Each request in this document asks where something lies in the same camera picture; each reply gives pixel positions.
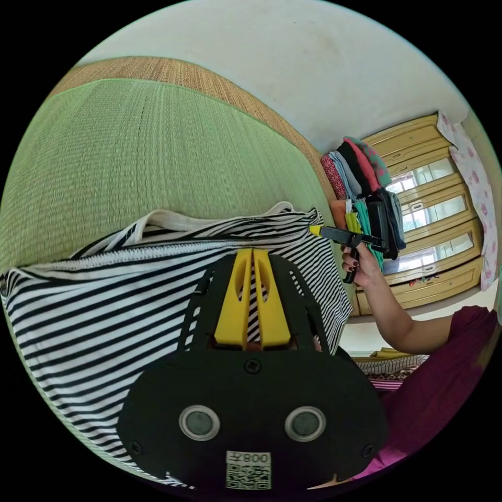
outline screw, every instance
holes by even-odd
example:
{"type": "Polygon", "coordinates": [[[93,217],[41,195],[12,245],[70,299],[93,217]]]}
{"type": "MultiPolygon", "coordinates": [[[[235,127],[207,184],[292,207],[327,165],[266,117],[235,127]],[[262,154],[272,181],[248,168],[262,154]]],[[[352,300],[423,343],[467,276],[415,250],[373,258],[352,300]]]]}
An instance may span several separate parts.
{"type": "Polygon", "coordinates": [[[131,450],[136,455],[141,455],[142,453],[141,445],[137,441],[131,443],[131,450]]]}
{"type": "Polygon", "coordinates": [[[367,444],[361,451],[361,455],[366,458],[369,457],[370,453],[373,451],[373,445],[367,444]]]}
{"type": "Polygon", "coordinates": [[[244,369],[251,375],[256,375],[261,370],[261,362],[257,359],[248,359],[244,363],[244,369]]]}

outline maroon shirt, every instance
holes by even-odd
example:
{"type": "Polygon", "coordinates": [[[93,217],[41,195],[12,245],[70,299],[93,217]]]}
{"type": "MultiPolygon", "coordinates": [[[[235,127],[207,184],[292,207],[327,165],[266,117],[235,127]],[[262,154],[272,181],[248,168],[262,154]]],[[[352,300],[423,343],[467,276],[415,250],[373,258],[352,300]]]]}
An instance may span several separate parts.
{"type": "Polygon", "coordinates": [[[453,418],[481,378],[475,365],[497,325],[497,313],[484,307],[455,312],[448,341],[397,391],[382,393],[389,438],[368,467],[353,479],[372,474],[426,445],[453,418]]]}

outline cabinet door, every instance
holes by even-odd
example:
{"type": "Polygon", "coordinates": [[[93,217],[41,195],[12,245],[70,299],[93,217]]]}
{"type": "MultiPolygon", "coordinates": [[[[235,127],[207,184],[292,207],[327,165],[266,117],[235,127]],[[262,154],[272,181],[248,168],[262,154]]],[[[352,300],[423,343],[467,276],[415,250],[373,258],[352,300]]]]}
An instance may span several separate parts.
{"type": "Polygon", "coordinates": [[[395,138],[396,136],[401,136],[403,134],[411,133],[417,129],[422,129],[428,126],[436,126],[438,123],[438,114],[433,113],[432,115],[427,115],[425,117],[419,117],[418,119],[413,119],[408,122],[404,122],[402,124],[394,125],[389,127],[388,129],[384,129],[383,131],[379,131],[371,136],[367,136],[362,140],[375,148],[377,145],[380,145],[380,149],[384,149],[383,145],[386,141],[395,138]]]}
{"type": "Polygon", "coordinates": [[[476,216],[464,184],[420,197],[401,208],[406,243],[450,229],[476,216]]]}
{"type": "Polygon", "coordinates": [[[448,149],[435,152],[435,156],[421,155],[421,158],[428,157],[427,160],[413,167],[410,163],[404,162],[398,172],[394,172],[392,183],[387,186],[387,190],[397,194],[401,204],[462,183],[462,176],[451,159],[448,149]],[[440,156],[445,150],[446,156],[440,156]]]}
{"type": "Polygon", "coordinates": [[[450,143],[436,128],[438,116],[429,115],[373,134],[363,141],[371,145],[388,167],[450,143]]]}
{"type": "Polygon", "coordinates": [[[444,272],[481,254],[483,240],[477,218],[436,235],[414,241],[397,260],[385,260],[383,274],[388,284],[410,282],[444,272]]]}
{"type": "MultiPolygon", "coordinates": [[[[439,277],[417,282],[412,286],[408,283],[392,286],[391,291],[404,309],[444,300],[479,284],[483,259],[479,256],[460,267],[440,273],[439,277]]],[[[371,314],[368,299],[363,291],[357,293],[357,300],[361,315],[371,314]]]]}

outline yellow clamp tip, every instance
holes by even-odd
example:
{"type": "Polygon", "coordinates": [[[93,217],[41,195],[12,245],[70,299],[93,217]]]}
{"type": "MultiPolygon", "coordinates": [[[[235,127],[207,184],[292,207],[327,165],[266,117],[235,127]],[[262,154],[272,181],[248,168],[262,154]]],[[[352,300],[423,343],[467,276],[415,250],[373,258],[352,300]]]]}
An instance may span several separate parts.
{"type": "Polygon", "coordinates": [[[317,237],[321,237],[321,228],[322,225],[310,225],[309,231],[311,234],[317,235],[317,237]]]}

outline round sensor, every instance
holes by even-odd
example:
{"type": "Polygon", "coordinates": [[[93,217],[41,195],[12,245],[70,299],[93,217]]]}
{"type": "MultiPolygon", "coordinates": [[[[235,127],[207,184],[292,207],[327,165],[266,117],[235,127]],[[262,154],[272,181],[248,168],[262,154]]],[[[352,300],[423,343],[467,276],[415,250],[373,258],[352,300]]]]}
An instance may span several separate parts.
{"type": "Polygon", "coordinates": [[[284,428],[286,434],[294,441],[313,441],[326,428],[326,417],[320,409],[302,406],[288,415],[284,428]]]}
{"type": "Polygon", "coordinates": [[[180,429],[190,439],[209,441],[220,430],[218,415],[207,406],[194,405],[185,408],[179,416],[180,429]]]}

